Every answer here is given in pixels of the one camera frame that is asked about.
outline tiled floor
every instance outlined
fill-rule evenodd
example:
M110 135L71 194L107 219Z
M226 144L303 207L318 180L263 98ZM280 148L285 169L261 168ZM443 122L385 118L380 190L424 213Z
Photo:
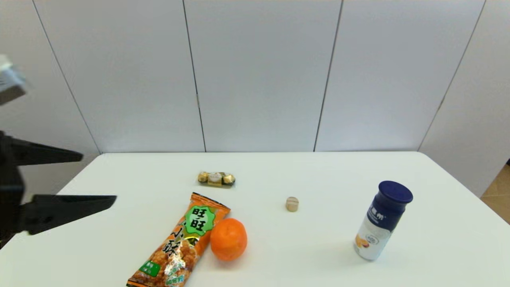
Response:
M505 165L491 186L481 196L492 210L510 224L510 166Z

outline snack bag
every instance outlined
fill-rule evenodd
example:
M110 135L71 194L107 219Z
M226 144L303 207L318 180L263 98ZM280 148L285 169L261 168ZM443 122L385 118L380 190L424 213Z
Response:
M129 287L182 287L230 208L193 193L188 211L167 239L127 281Z

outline blue bottle cap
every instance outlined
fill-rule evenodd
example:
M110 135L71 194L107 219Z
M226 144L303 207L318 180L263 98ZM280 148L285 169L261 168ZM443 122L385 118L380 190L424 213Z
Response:
M410 203L413 201L413 194L402 184L394 181L383 181L379 184L379 191L386 198L397 203Z

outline bottle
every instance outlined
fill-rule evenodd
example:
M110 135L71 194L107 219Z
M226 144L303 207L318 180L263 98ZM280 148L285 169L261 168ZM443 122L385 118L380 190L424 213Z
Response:
M375 195L360 230L354 240L354 249L367 260L376 260L405 211L413 200L411 191L400 183L383 181Z

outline green logo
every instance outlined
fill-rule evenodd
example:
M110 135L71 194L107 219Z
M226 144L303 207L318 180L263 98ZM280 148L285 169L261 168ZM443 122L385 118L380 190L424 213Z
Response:
M138 270L140 270L143 273L150 275L152 277L156 277L158 275L160 268L161 268L161 266L159 266L159 264L152 262L150 260L147 260L147 262L144 263L144 265L142 265L142 267L140 267L140 269L138 269Z
M203 236L208 230L213 229L215 215L208 206L193 206L185 217L188 233L198 233Z

